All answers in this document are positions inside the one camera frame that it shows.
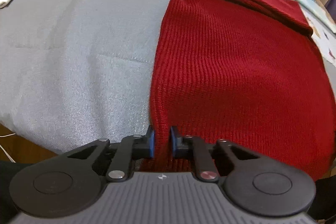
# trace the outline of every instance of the wooden floor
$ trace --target wooden floor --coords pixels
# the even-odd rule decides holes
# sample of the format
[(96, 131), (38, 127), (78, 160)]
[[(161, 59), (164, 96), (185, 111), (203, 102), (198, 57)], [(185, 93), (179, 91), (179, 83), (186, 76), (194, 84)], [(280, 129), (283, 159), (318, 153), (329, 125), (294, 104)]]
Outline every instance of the wooden floor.
[[(0, 124), (0, 136), (9, 135), (12, 132)], [(0, 138), (0, 145), (16, 162), (37, 163), (54, 157), (56, 154), (41, 148), (40, 146), (17, 135)], [(9, 161), (5, 153), (0, 149), (0, 160)]]

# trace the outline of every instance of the gray bedsheet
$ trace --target gray bedsheet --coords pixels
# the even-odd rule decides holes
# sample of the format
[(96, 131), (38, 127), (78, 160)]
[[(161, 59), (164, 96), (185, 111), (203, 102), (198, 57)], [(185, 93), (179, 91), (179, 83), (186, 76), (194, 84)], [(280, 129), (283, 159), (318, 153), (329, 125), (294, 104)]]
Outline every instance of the gray bedsheet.
[(145, 134), (169, 0), (13, 0), (0, 11), (0, 123), (55, 152)]

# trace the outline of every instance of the red knit sweater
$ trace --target red knit sweater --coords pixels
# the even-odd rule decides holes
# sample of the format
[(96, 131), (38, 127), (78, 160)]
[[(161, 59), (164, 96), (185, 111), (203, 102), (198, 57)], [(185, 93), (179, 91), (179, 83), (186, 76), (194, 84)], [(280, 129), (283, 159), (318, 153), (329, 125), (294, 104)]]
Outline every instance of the red knit sweater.
[(152, 76), (156, 158), (171, 125), (209, 143), (225, 138), (319, 179), (334, 153), (335, 102), (319, 50), (292, 0), (170, 0)]

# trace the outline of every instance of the logo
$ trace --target logo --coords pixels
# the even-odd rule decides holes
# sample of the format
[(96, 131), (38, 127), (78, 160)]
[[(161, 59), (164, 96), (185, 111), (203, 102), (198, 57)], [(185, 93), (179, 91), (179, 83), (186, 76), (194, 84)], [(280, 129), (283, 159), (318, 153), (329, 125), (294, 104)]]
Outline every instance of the logo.
[(167, 176), (165, 174), (161, 174), (161, 175), (158, 175), (157, 178), (160, 180), (164, 180), (167, 178)]

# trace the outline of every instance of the red sweater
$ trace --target red sweater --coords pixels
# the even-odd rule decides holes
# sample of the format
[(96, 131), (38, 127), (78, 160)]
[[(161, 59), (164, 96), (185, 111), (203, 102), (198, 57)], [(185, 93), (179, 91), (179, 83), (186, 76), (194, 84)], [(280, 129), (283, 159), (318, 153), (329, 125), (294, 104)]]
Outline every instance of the red sweater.
[(176, 125), (319, 179), (333, 158), (335, 101), (311, 35), (292, 0), (170, 0), (150, 96), (156, 158), (144, 169), (187, 168), (167, 157)]

